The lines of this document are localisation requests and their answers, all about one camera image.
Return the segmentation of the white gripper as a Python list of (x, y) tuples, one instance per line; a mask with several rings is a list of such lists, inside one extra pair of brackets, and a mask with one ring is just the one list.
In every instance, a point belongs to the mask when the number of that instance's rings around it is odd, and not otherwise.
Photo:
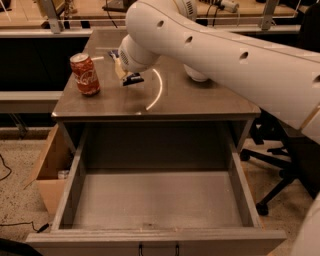
[(114, 68), (119, 79), (124, 79), (128, 72), (140, 73), (149, 69), (159, 58), (158, 54), (137, 44), (130, 35), (123, 38), (118, 55), (119, 58), (114, 60)]

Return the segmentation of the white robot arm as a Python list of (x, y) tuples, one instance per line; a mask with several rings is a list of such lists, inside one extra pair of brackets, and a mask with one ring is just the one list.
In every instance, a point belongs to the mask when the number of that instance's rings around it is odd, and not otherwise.
[(126, 13), (119, 77), (164, 55), (255, 103), (320, 143), (320, 54), (204, 27), (194, 0), (137, 0)]

